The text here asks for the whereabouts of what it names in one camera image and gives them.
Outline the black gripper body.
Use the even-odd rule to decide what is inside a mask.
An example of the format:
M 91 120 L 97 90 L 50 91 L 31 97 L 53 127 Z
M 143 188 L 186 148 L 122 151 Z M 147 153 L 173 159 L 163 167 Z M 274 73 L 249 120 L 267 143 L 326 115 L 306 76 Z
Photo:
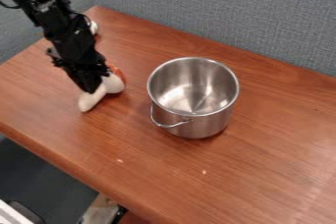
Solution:
M 53 47 L 47 54 L 65 71 L 103 71 L 106 57 L 97 50 L 93 21 L 81 13 L 42 13 L 42 29 Z

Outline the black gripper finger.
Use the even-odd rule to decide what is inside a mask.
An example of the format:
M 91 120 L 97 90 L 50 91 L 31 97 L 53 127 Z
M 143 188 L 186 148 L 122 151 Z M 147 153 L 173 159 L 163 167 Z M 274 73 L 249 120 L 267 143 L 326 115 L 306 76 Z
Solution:
M 105 60 L 101 60 L 91 66 L 91 83 L 101 85 L 103 78 L 111 75 L 111 68 L 109 67 Z
M 69 65 L 65 71 L 85 92 L 94 93 L 101 85 L 99 67 L 95 65 Z

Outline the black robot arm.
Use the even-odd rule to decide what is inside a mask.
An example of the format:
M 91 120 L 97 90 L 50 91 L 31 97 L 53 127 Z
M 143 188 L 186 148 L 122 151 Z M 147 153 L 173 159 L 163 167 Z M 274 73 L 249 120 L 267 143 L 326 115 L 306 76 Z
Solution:
M 46 51 L 55 67 L 61 68 L 79 88 L 94 93 L 103 77 L 111 74 L 105 55 L 97 50 L 95 32 L 90 18 L 73 10 L 70 0 L 13 0 L 17 5 L 0 5 L 21 9 L 42 27 L 43 36 L 53 46 Z

